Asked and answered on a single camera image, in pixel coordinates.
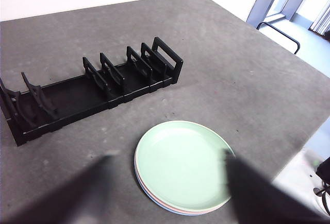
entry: gray table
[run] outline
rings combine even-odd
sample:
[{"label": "gray table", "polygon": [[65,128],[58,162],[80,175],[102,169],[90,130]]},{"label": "gray table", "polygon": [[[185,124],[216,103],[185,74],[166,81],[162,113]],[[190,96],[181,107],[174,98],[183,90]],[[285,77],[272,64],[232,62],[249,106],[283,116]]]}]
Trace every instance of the gray table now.
[{"label": "gray table", "polygon": [[25,90],[81,75],[103,51],[125,61],[161,37],[185,61],[179,82],[16,147],[1,117],[1,204],[7,217],[65,182],[97,156],[119,150],[112,223],[230,223],[230,202],[199,217],[167,212],[141,191],[133,151],[142,134],[190,120],[274,177],[330,113],[330,80],[211,0],[143,0],[1,23],[1,77]]}]

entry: black dish rack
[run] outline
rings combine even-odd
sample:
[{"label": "black dish rack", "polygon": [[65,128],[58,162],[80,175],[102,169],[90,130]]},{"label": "black dish rack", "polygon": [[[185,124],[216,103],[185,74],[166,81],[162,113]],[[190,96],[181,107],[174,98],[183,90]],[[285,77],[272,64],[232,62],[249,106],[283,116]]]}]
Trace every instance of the black dish rack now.
[{"label": "black dish rack", "polygon": [[[160,47],[175,61],[173,66]],[[82,58],[85,74],[41,87],[22,72],[29,91],[11,91],[0,79],[0,104],[17,146],[95,113],[129,102],[178,81],[183,60],[159,37],[141,56],[127,47],[127,62],[114,66],[100,53],[101,70]]]}]

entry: stack of plates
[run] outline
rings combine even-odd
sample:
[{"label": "stack of plates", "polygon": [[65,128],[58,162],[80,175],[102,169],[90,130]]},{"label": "stack of plates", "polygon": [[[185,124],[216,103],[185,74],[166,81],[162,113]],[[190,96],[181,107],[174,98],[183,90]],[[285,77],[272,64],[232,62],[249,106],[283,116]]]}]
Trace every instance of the stack of plates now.
[{"label": "stack of plates", "polygon": [[134,156],[144,192],[162,208],[181,215],[202,215],[225,204],[225,151],[234,154],[214,131],[187,121],[170,121],[147,131]]}]

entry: green plate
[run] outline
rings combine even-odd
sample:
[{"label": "green plate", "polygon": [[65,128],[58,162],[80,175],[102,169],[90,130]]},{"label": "green plate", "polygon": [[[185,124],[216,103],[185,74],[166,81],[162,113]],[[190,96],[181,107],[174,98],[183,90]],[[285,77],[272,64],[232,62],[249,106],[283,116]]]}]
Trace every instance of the green plate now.
[{"label": "green plate", "polygon": [[185,211],[207,211],[230,198],[224,150],[233,153],[218,134],[202,125],[165,122],[141,138],[136,168],[148,190],[161,201]]}]

